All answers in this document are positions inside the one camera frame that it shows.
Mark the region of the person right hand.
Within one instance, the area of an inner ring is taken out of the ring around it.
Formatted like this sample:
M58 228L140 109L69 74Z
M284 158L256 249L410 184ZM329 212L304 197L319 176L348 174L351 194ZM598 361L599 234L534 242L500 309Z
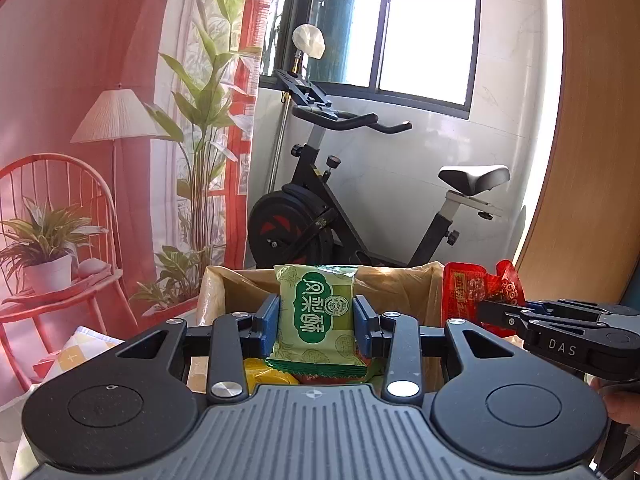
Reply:
M608 417L613 422L639 429L640 399L638 393L629 391L605 393L602 382L598 378L592 378L589 385L600 394L608 411Z

